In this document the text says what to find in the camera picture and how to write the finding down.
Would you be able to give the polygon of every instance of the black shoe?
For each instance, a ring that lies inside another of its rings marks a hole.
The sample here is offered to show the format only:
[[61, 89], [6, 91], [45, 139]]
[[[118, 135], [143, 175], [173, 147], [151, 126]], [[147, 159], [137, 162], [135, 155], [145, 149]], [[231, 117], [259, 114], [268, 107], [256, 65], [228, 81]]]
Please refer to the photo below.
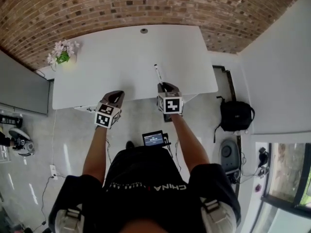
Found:
[[125, 145], [125, 149], [133, 149], [135, 146], [134, 146], [134, 143], [132, 141], [128, 141]]

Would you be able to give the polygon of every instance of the table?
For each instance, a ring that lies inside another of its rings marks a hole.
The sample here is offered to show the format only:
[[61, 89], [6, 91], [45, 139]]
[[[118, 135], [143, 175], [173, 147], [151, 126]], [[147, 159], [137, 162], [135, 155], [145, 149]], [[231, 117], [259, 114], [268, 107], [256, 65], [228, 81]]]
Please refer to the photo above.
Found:
[[80, 43], [77, 62], [68, 68], [57, 66], [53, 109], [86, 110], [114, 90], [123, 90], [124, 100], [155, 98], [155, 64], [159, 65], [163, 81], [177, 86], [188, 98], [218, 91], [199, 27], [133, 26], [74, 40]]

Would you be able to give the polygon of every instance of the forearm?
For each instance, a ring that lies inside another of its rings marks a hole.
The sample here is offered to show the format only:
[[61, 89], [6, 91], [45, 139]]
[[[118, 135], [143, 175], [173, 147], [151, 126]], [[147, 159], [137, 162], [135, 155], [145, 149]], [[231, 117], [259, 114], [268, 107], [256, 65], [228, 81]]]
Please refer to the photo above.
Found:
[[209, 164], [207, 153], [182, 116], [171, 115], [189, 172], [200, 164]]
[[98, 127], [95, 130], [82, 172], [95, 177], [101, 183], [104, 183], [106, 171], [106, 135], [107, 128]]

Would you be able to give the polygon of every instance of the blue screen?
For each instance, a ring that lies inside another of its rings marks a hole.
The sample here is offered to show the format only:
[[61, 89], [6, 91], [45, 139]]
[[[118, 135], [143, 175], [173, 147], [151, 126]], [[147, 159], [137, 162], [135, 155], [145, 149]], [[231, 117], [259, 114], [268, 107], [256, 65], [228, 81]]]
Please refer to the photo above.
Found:
[[162, 134], [153, 134], [153, 135], [148, 135], [144, 137], [145, 145], [146, 146], [154, 146], [158, 144], [164, 143]]

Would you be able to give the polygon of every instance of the white marker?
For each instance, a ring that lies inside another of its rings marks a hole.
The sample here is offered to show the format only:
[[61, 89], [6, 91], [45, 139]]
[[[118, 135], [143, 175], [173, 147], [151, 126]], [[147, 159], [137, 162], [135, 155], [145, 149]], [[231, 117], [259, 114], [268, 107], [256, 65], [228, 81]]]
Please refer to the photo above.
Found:
[[160, 72], [159, 72], [159, 69], [157, 68], [157, 64], [155, 64], [155, 71], [156, 71], [156, 73], [157, 73], [157, 77], [158, 77], [158, 79], [159, 79], [160, 84], [163, 84], [161, 74], [160, 74]]

